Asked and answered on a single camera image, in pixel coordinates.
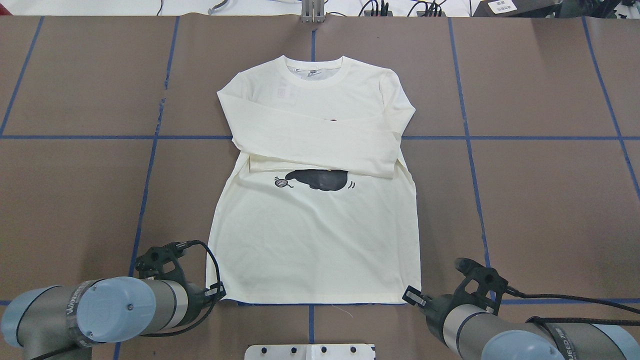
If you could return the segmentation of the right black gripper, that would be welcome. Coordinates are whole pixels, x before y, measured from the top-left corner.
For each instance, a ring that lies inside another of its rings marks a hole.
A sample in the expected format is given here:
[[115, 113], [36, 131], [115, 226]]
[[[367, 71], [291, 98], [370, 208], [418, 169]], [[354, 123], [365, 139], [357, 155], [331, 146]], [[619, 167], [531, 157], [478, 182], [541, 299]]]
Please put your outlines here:
[[482, 312], [489, 310], [492, 314], [498, 314], [509, 282], [496, 269], [469, 258], [459, 257], [454, 265], [464, 279], [453, 293], [434, 297], [409, 285], [402, 300], [418, 307], [428, 321], [443, 321], [452, 310], [462, 305], [472, 305]]

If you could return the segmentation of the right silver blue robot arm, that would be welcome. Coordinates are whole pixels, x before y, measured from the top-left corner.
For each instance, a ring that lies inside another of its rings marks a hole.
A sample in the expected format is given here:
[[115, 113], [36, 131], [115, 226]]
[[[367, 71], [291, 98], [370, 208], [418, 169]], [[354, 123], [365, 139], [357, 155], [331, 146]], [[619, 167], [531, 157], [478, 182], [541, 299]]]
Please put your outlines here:
[[407, 287], [403, 301], [424, 314], [434, 337], [462, 360], [637, 360], [639, 342], [627, 331], [635, 320], [590, 317], [530, 317], [512, 323], [499, 317], [503, 295], [564, 299], [562, 294], [526, 294], [496, 269], [458, 258], [464, 280], [452, 294], [432, 297]]

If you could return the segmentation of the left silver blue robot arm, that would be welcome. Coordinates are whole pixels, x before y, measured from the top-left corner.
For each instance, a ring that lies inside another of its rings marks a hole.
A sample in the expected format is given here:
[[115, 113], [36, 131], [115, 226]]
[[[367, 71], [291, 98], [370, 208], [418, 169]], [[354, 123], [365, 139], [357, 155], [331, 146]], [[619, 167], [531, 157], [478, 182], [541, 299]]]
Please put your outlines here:
[[25, 360], [90, 360], [94, 346], [137, 337], [176, 337], [196, 328], [226, 296], [218, 262], [215, 280], [200, 287], [187, 280], [179, 258], [203, 241], [153, 246], [135, 259], [138, 276], [50, 285], [10, 301], [1, 319], [9, 346]]

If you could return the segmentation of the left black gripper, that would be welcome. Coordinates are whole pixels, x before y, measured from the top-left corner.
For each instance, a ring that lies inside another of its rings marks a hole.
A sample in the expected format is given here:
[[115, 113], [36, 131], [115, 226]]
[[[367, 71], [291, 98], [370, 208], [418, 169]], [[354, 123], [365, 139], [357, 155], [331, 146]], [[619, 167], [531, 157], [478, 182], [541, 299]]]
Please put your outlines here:
[[[206, 250], [208, 259], [214, 264], [214, 282], [208, 287], [199, 287], [188, 281], [179, 262], [186, 249], [196, 245]], [[135, 271], [142, 280], [157, 280], [178, 285], [178, 289], [183, 290], [186, 295], [187, 316], [199, 315], [206, 306], [211, 309], [226, 296], [217, 259], [203, 241], [172, 242], [163, 246], [153, 246], [135, 258]]]

